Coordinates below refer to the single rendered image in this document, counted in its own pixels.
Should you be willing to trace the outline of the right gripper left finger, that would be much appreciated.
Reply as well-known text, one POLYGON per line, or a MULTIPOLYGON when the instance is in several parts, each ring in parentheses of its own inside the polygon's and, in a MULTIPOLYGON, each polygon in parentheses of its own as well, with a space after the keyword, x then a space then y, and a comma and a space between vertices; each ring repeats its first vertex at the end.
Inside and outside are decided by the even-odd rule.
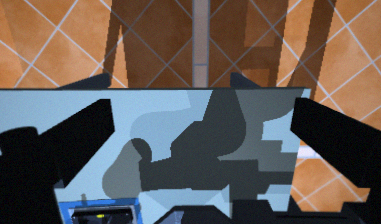
POLYGON ((65 189, 114 132, 111 99, 40 135, 33 126, 1 132, 0 224, 63 224, 54 189, 65 189))

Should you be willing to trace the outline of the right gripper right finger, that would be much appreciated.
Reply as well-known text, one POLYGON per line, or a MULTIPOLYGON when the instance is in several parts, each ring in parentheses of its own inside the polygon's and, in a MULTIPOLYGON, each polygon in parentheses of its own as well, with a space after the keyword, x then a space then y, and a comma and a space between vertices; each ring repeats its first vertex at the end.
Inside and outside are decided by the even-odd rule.
POLYGON ((290 131, 357 188, 370 188, 371 224, 381 224, 381 130, 296 97, 290 131))

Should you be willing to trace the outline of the blue flat plate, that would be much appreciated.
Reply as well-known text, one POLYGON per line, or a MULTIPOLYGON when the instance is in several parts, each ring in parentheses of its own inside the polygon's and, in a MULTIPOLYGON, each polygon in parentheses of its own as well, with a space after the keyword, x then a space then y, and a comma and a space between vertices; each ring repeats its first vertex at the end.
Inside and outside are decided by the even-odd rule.
POLYGON ((59 206, 60 206, 64 221, 65 221, 65 224, 72 224, 72 221, 71 221, 71 218, 70 218, 70 215, 68 212, 69 208, 133 205, 133 204, 134 204, 134 208, 135 208, 137 223, 143 224, 138 197, 137 198, 120 198, 120 199, 59 202, 59 206))

